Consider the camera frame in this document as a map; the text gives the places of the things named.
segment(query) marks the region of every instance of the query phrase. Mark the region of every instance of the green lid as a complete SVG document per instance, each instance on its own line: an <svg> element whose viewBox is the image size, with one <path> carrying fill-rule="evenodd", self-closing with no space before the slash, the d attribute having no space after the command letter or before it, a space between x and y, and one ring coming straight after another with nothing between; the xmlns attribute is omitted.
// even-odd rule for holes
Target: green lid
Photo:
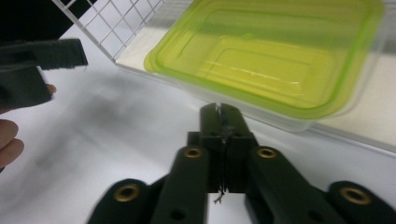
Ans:
<svg viewBox="0 0 396 224"><path fill-rule="evenodd" d="M318 119L349 99L382 13L379 0L195 0L145 68Z"/></svg>

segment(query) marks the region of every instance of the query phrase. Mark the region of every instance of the white tabletop surface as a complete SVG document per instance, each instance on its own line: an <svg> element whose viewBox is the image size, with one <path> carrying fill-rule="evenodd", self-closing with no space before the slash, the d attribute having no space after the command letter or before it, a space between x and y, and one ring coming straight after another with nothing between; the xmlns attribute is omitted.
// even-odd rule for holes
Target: white tabletop surface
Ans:
<svg viewBox="0 0 396 224"><path fill-rule="evenodd" d="M22 155L0 174L0 223L85 223L106 189L124 178L167 174L206 104L186 92L118 68L76 27L90 65L45 71L49 103L1 116L20 126ZM275 147L314 186L365 186L396 208L396 157L305 131L286 133L247 119L261 145ZM249 223L243 195L209 200L208 223Z"/></svg>

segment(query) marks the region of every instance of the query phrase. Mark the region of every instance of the wire rack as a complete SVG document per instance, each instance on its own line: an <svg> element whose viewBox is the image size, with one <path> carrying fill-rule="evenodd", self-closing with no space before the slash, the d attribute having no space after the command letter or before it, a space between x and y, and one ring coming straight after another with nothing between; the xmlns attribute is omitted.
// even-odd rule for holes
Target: wire rack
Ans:
<svg viewBox="0 0 396 224"><path fill-rule="evenodd" d="M80 18L72 8L84 1L90 8ZM52 0L52 2L115 62L164 0Z"/></svg>

